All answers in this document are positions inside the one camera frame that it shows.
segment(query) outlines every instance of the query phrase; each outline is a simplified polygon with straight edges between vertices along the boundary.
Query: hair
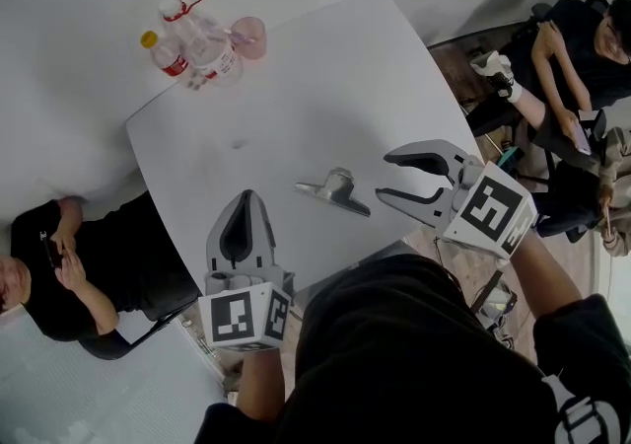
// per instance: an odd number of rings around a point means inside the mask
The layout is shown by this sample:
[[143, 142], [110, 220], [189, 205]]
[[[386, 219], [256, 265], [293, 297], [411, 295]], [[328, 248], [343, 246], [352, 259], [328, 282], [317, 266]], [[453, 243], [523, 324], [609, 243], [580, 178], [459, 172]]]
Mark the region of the hair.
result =
[[631, 0], [613, 0], [607, 14], [620, 36], [622, 48], [627, 54], [631, 54]]

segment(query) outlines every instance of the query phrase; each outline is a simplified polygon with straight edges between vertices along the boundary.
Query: white sneaker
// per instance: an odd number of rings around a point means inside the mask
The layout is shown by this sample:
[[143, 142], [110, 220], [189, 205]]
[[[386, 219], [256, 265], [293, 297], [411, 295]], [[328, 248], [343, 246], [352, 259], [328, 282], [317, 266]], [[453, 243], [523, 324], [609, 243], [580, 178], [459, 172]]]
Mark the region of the white sneaker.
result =
[[486, 77], [500, 97], [508, 98], [513, 94], [515, 76], [508, 56], [491, 51], [471, 60], [470, 65], [480, 76]]

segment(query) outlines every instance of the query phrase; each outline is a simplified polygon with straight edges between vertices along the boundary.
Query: red bottle label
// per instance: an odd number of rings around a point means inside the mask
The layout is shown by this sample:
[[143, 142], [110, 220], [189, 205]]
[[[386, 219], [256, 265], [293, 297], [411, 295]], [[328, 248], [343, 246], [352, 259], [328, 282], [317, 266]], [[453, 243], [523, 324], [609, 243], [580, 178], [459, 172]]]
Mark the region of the red bottle label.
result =
[[167, 74], [172, 77], [178, 76], [188, 67], [188, 62], [184, 59], [182, 55], [177, 57], [177, 60], [173, 62], [169, 67], [166, 67], [164, 70]]

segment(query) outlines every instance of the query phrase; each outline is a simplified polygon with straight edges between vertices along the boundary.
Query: plastic cup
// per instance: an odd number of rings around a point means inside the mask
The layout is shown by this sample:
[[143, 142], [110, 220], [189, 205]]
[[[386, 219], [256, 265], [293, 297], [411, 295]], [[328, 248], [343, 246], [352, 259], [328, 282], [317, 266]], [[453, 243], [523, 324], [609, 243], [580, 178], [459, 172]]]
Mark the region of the plastic cup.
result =
[[256, 60], [264, 56], [265, 52], [267, 52], [265, 24], [258, 18], [254, 16], [241, 18], [231, 26], [230, 30], [255, 40], [255, 42], [236, 43], [235, 39], [233, 39], [233, 42], [235, 42], [235, 50], [243, 58]]

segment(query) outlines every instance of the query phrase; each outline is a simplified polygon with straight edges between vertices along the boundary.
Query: black shirt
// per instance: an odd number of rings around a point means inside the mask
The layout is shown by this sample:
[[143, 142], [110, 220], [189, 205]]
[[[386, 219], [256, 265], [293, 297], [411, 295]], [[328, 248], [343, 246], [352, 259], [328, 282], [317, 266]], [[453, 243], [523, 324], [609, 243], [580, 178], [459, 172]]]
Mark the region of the black shirt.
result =
[[[88, 308], [57, 280], [40, 239], [42, 232], [48, 239], [56, 232], [60, 218], [59, 205], [51, 200], [19, 216], [11, 227], [11, 256], [31, 273], [25, 308], [41, 331], [55, 340], [97, 336]], [[104, 219], [85, 221], [75, 239], [86, 279], [118, 312], [153, 305], [148, 295], [159, 279], [174, 274], [189, 278], [148, 192]]]
[[[590, 92], [595, 110], [631, 96], [631, 66], [620, 65], [596, 54], [594, 39], [602, 21], [598, 11], [581, 0], [559, 0], [548, 13], [547, 19], [553, 21], [563, 35], [572, 64]], [[517, 82], [547, 102], [530, 58], [535, 38], [536, 35], [518, 38], [507, 44], [502, 52], [511, 60]], [[576, 99], [554, 56], [550, 64], [563, 105], [576, 111]]]
[[376, 261], [307, 309], [278, 419], [213, 405], [195, 442], [553, 442], [559, 419], [541, 381], [551, 374], [612, 404], [626, 435], [631, 365], [602, 297], [540, 318], [534, 338], [539, 368], [480, 326], [439, 265]]

